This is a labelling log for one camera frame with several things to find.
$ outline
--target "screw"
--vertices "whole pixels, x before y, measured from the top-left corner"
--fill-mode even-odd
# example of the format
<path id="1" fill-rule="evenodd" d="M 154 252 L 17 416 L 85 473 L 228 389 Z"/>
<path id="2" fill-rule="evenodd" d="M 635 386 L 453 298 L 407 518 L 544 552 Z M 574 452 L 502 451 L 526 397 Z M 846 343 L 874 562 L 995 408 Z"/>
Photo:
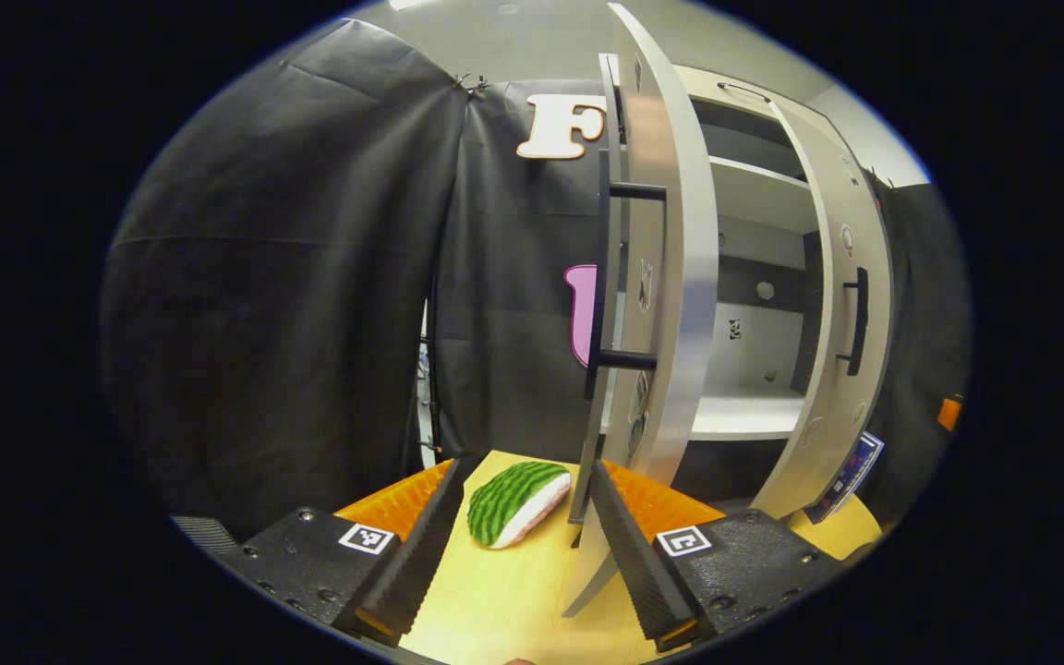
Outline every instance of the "screw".
<path id="1" fill-rule="evenodd" d="M 713 610 L 728 610 L 734 606 L 736 602 L 738 602 L 738 599 L 731 595 L 718 595 L 718 597 L 710 601 L 710 605 L 713 606 Z"/>

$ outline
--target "sticker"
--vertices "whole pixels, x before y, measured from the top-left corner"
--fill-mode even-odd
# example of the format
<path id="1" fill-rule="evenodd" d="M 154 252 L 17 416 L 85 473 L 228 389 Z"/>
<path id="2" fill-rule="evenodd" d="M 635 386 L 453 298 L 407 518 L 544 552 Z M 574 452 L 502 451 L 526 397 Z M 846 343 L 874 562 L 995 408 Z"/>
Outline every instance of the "sticker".
<path id="1" fill-rule="evenodd" d="M 388 541 L 392 539 L 392 531 L 355 525 L 339 538 L 339 544 L 351 549 L 359 549 L 359 551 L 366 551 L 371 555 L 379 555 L 388 546 Z"/>
<path id="2" fill-rule="evenodd" d="M 660 538 L 660 544 L 671 556 L 683 556 L 713 547 L 713 544 L 709 543 L 709 538 L 705 538 L 704 534 L 700 533 L 700 529 L 696 527 L 663 531 L 655 537 Z"/>
<path id="3" fill-rule="evenodd" d="M 828 492 L 824 493 L 824 497 L 820 497 L 819 501 L 802 510 L 802 513 L 808 516 L 808 521 L 811 521 L 812 525 L 818 525 L 839 510 L 848 497 L 852 496 L 862 481 L 865 480 L 865 476 L 868 475 L 872 463 L 876 462 L 884 447 L 885 444 L 881 438 L 875 437 L 869 432 L 861 433 L 857 447 L 853 447 L 848 460 L 845 460 L 844 468 L 836 476 L 835 483 L 828 487 Z"/>
<path id="4" fill-rule="evenodd" d="M 645 411 L 643 412 L 643 416 L 638 416 L 630 425 L 630 438 L 627 442 L 627 459 L 634 459 L 634 451 L 638 450 L 638 443 L 643 439 L 643 430 L 647 428 L 648 416 L 650 416 L 650 412 Z"/>
<path id="5" fill-rule="evenodd" d="M 647 392 L 650 390 L 650 384 L 647 383 L 646 371 L 639 371 L 636 379 L 634 379 L 634 395 L 630 397 L 630 417 L 633 422 L 637 417 L 642 417 L 643 413 L 647 411 Z"/>
<path id="6" fill-rule="evenodd" d="M 638 260 L 638 312 L 649 311 L 651 307 L 651 273 L 654 266 L 647 263 L 647 260 Z"/>

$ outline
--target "open cabinet door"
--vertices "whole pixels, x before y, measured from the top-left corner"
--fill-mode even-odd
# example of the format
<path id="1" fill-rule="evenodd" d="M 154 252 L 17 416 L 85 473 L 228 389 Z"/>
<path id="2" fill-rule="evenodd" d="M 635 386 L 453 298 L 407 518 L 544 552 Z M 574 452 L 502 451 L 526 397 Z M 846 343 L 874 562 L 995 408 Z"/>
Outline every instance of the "open cabinet door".
<path id="1" fill-rule="evenodd" d="M 630 200 L 618 350 L 652 353 L 654 370 L 617 371 L 600 458 L 670 484 L 688 445 L 709 366 L 717 309 L 717 202 L 709 152 L 679 74 L 624 5 L 609 5 L 627 139 L 621 178 L 667 192 L 664 201 Z M 610 106 L 609 113 L 616 109 Z M 613 199 L 616 205 L 620 202 Z M 594 409 L 602 408 L 598 395 Z M 592 505 L 585 509 L 579 548 L 566 616 L 583 609 L 616 571 Z"/>
<path id="2" fill-rule="evenodd" d="M 807 172 L 822 245 L 822 318 L 807 399 L 752 501 L 780 519 L 820 500 L 869 421 L 890 352 L 893 271 L 875 194 L 848 144 L 827 117 L 765 95 Z"/>

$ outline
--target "watermelon slice toy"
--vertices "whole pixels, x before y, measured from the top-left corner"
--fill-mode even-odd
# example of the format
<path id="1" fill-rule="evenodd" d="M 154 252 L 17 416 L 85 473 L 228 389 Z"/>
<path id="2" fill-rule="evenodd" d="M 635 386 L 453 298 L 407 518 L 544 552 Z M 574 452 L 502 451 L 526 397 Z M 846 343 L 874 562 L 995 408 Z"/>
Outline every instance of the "watermelon slice toy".
<path id="1" fill-rule="evenodd" d="M 470 495 L 465 520 L 470 537 L 491 549 L 518 543 L 572 486 L 569 470 L 549 462 L 521 462 Z"/>

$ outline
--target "door handle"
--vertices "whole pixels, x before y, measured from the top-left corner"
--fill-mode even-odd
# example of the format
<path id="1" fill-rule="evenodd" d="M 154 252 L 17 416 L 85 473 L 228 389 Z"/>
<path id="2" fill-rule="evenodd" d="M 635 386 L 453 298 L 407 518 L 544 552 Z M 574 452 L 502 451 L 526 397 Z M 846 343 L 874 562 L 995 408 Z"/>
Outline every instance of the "door handle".
<path id="1" fill-rule="evenodd" d="M 750 89 L 748 87 L 741 87 L 739 85 L 733 85 L 731 83 L 725 83 L 725 81 L 721 81 L 721 83 L 718 83 L 717 87 L 720 87 L 726 93 L 730 92 L 730 87 L 735 87 L 737 89 L 745 89 L 745 92 L 747 92 L 747 93 L 750 93 L 752 95 L 757 95 L 757 96 L 763 98 L 763 101 L 767 102 L 767 104 L 769 102 L 769 97 L 763 95 L 762 93 L 758 93 L 757 89 Z"/>
<path id="2" fill-rule="evenodd" d="M 836 353 L 836 358 L 848 361 L 848 376 L 857 376 L 865 356 L 865 333 L 869 328 L 869 270 L 857 268 L 857 282 L 845 282 L 844 287 L 857 289 L 857 331 L 852 334 L 851 352 Z"/>
<path id="3" fill-rule="evenodd" d="M 636 182 L 610 182 L 610 151 L 598 151 L 598 226 L 602 228 L 598 248 L 597 278 L 594 285 L 594 320 L 591 327 L 591 352 L 585 366 L 585 400 L 594 400 L 599 367 L 628 367 L 653 370 L 653 353 L 615 352 L 602 348 L 602 317 L 605 315 L 605 287 L 609 278 L 604 257 L 610 244 L 610 198 L 667 201 L 666 186 L 639 185 Z"/>

